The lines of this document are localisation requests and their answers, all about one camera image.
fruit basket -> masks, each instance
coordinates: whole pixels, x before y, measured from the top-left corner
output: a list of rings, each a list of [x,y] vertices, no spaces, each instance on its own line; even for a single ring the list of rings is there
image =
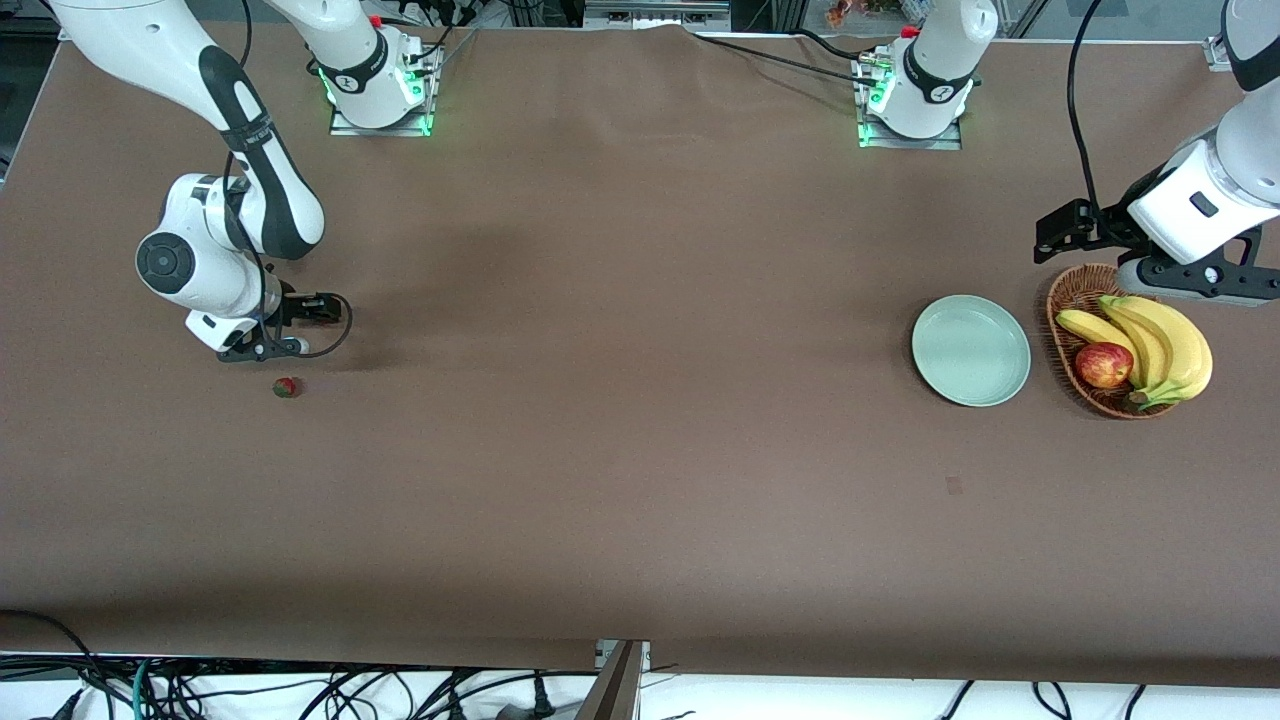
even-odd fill
[[[1059,380],[1069,384],[1076,397],[1088,407],[1102,415],[1123,420],[1158,418],[1172,410],[1174,406],[1156,405],[1155,407],[1138,410],[1138,406],[1128,398],[1129,392],[1133,389],[1128,383],[1117,388],[1100,389],[1085,383],[1076,375],[1075,364],[1071,360],[1087,343],[1060,328],[1053,318],[1069,307],[1101,315],[1102,309],[1098,306],[1098,297],[1103,295],[1115,295],[1119,297],[1132,295],[1120,290],[1120,286],[1116,284],[1116,269],[1111,265],[1076,265],[1062,272],[1062,274],[1053,279],[1044,302],[1044,320],[1048,323],[1047,340],[1052,345],[1052,354],[1057,355],[1059,360],[1053,365],[1053,374],[1057,375]]]

red apple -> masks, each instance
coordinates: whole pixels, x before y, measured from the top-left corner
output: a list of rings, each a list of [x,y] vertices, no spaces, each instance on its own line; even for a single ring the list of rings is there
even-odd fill
[[[1093,387],[1120,387],[1133,370],[1133,354],[1114,342],[1085,345],[1075,354],[1075,372]]]

bunch of bananas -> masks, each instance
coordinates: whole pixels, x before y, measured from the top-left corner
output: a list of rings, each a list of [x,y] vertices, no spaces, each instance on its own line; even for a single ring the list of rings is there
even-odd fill
[[[1083,310],[1064,310],[1057,322],[1088,342],[1114,342],[1133,355],[1129,397],[1146,410],[1190,400],[1208,387],[1213,354],[1187,315],[1146,297],[1103,295],[1098,305],[1111,323]]]

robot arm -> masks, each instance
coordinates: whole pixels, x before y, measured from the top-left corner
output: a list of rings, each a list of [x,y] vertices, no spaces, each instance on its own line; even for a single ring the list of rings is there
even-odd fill
[[[383,128],[425,101],[422,41],[375,27],[358,0],[266,0],[293,23],[320,65],[334,106],[352,124]]]
[[[998,28],[991,0],[938,0],[918,37],[890,46],[891,82],[868,110],[904,137],[941,135],[964,113],[973,72]]]
[[[230,186],[220,176],[178,178],[160,227],[138,246],[138,275],[188,307],[187,327],[223,360],[303,352],[301,341],[280,352],[261,334],[269,318],[308,316],[300,309],[308,300],[291,300],[292,288],[246,252],[302,258],[320,242],[324,213],[243,69],[182,0],[54,0],[54,10],[95,65],[214,126],[246,176]],[[335,319],[329,302],[320,305],[310,316]]]
[[[1229,0],[1222,37],[1244,99],[1102,210],[1074,200],[1037,224],[1036,261],[1068,250],[1125,247],[1130,292],[1261,305],[1280,272],[1253,264],[1261,225],[1280,217],[1280,4]],[[1094,240],[1094,222],[1103,233]],[[1224,245],[1240,240],[1240,263]]]
[[[307,187],[234,58],[219,47],[182,0],[54,0],[67,35],[108,73],[173,100],[214,126],[248,178],[230,200],[259,252],[294,260],[324,233],[324,211]],[[229,214],[211,228],[241,247]]]

plate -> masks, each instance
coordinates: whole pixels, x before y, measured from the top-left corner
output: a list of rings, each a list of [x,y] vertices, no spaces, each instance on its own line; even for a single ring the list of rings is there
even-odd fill
[[[1007,310],[974,295],[951,295],[924,309],[911,333],[915,366],[938,395],[970,407],[1018,395],[1032,348]]]

